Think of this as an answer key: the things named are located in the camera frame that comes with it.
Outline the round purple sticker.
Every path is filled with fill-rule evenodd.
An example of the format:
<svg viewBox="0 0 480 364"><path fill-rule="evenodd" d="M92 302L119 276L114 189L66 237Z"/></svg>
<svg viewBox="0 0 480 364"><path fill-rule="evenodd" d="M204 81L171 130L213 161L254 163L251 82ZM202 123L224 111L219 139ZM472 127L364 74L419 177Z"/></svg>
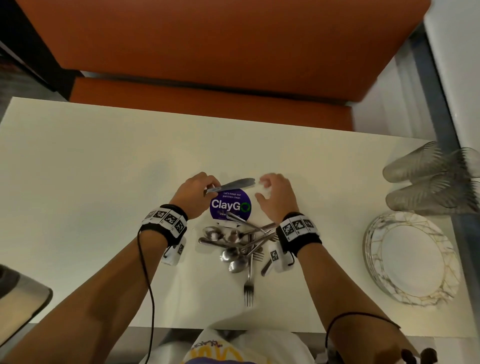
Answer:
<svg viewBox="0 0 480 364"><path fill-rule="evenodd" d="M252 203L247 193L241 189L220 191L211 200L209 211L216 221L227 221L227 212L247 221L252 212Z"/></svg>

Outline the person's left hand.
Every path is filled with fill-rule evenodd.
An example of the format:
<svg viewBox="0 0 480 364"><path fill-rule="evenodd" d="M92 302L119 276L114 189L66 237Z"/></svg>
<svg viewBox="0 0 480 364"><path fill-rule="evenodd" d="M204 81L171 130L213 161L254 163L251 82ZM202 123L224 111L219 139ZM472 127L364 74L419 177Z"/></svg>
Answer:
<svg viewBox="0 0 480 364"><path fill-rule="evenodd" d="M188 220L201 216L209 209L211 200L217 195L200 195L195 191L195 175L187 179L176 191L170 204L183 209Z"/></svg>

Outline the grey metal window frame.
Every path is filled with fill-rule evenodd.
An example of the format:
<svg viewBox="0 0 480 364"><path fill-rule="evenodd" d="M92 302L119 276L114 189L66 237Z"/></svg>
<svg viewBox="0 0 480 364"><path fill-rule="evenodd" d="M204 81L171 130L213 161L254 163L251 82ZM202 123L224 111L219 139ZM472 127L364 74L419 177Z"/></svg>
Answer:
<svg viewBox="0 0 480 364"><path fill-rule="evenodd" d="M462 148L423 23L400 47L394 62L407 111L417 113L411 116L414 136L427 138L426 131L414 130L424 126L430 129L429 142L437 142L444 153ZM480 238L480 215L451 217L461 234Z"/></svg>

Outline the white printed shirt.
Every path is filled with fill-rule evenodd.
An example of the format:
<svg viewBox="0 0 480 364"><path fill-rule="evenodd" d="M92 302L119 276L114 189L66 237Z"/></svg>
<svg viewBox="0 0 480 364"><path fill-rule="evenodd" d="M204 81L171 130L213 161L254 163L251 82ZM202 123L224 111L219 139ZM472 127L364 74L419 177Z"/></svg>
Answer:
<svg viewBox="0 0 480 364"><path fill-rule="evenodd" d="M160 344L140 364L315 364L315 358L289 331L261 329L227 334L204 329L195 338Z"/></svg>

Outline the pile of silver cutlery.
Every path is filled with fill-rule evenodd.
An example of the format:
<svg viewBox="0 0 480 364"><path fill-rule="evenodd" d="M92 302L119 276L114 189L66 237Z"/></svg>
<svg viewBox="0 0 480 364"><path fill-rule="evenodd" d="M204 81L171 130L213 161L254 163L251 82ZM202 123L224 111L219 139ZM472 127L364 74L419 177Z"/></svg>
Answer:
<svg viewBox="0 0 480 364"><path fill-rule="evenodd" d="M262 260L261 250L265 243L278 240L275 232L277 224L270 223L260 227L231 211L225 211L225 217L229 222L249 227L250 230L241 231L232 227L229 231L224 231L216 226L205 227L203 236L198 239L198 243L222 248L220 260L228 264L230 273L247 272L247 280L243 286L243 299L244 305L251 308L254 305L255 297L253 262Z"/></svg>

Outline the silver table knife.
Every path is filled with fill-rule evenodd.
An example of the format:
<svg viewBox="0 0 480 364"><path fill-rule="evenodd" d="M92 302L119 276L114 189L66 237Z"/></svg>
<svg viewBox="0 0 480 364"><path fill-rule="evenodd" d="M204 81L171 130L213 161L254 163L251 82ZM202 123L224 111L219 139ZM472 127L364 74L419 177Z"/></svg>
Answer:
<svg viewBox="0 0 480 364"><path fill-rule="evenodd" d="M206 194L209 194L209 193L219 193L219 192L224 192L224 191L245 189L245 188L252 187L255 184L256 184L255 178L237 179L235 181L226 183L226 184L221 185L219 187L212 187L212 188L206 189L206 190L204 190L203 195L205 196Z"/></svg>

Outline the person's right forearm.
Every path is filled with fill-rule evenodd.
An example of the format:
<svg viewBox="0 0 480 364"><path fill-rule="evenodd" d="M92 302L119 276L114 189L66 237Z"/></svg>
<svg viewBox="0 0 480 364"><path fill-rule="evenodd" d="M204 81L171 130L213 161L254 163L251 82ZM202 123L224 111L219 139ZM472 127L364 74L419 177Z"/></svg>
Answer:
<svg viewBox="0 0 480 364"><path fill-rule="evenodd" d="M416 349L381 308L317 243L297 254L323 327L345 364L395 364Z"/></svg>

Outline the person's left forearm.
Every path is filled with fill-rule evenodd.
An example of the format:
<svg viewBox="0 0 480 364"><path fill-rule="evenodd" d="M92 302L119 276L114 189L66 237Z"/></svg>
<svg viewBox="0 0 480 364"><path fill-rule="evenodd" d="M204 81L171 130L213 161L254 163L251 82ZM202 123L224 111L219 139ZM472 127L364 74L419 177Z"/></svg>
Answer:
<svg viewBox="0 0 480 364"><path fill-rule="evenodd" d="M166 237L147 229L50 311L1 364L104 364L142 305Z"/></svg>

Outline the person's right hand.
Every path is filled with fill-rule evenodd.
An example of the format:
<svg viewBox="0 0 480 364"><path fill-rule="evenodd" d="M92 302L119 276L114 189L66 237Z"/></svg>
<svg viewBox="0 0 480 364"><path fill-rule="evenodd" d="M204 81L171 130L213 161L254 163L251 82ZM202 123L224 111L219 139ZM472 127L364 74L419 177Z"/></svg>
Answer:
<svg viewBox="0 0 480 364"><path fill-rule="evenodd" d="M264 188L270 188L269 207L263 212L276 225L279 225L288 213L300 212L288 178L280 173L267 173L260 177L260 183Z"/></svg>

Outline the stack of white marbled plates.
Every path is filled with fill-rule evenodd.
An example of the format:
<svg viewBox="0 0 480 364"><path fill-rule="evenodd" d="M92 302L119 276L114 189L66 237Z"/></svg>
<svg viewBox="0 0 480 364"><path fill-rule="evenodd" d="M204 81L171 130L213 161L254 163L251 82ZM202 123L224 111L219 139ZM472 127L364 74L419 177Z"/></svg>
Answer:
<svg viewBox="0 0 480 364"><path fill-rule="evenodd" d="M461 269L454 246L421 215L377 216L365 231L362 249L370 278L400 304L435 309L453 301L459 291Z"/></svg>

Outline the orange bench seat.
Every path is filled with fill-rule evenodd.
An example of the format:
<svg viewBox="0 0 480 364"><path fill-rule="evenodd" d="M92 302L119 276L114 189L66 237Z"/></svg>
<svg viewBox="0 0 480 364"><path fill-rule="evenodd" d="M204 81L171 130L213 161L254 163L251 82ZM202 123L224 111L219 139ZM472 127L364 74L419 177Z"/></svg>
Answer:
<svg viewBox="0 0 480 364"><path fill-rule="evenodd" d="M188 87L78 77L69 101L135 110L354 131L349 106Z"/></svg>

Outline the clear ribbed drinking glass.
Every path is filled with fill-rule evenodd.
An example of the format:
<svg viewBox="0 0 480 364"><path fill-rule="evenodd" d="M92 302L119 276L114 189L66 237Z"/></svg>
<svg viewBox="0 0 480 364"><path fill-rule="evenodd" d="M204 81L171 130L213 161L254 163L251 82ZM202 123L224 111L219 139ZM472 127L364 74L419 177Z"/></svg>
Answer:
<svg viewBox="0 0 480 364"><path fill-rule="evenodd" d="M480 181L437 174L388 193L385 202L423 216L480 216Z"/></svg>
<svg viewBox="0 0 480 364"><path fill-rule="evenodd" d="M383 177L390 183L414 183L437 174L457 179L480 179L480 152L462 147L445 153L437 142L431 141L382 170Z"/></svg>

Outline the black marker wristband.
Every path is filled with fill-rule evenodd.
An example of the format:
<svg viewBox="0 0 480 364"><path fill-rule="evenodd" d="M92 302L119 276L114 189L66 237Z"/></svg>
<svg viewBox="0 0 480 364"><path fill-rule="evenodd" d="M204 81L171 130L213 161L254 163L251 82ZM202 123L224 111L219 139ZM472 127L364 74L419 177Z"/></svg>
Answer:
<svg viewBox="0 0 480 364"><path fill-rule="evenodd" d="M300 212L286 214L275 229L283 253L291 253L297 257L299 251L309 244L323 242L319 231L312 220Z"/></svg>
<svg viewBox="0 0 480 364"><path fill-rule="evenodd" d="M140 232L154 231L162 234L168 247L175 247L187 231L188 216L174 204L163 204L150 211L141 222Z"/></svg>

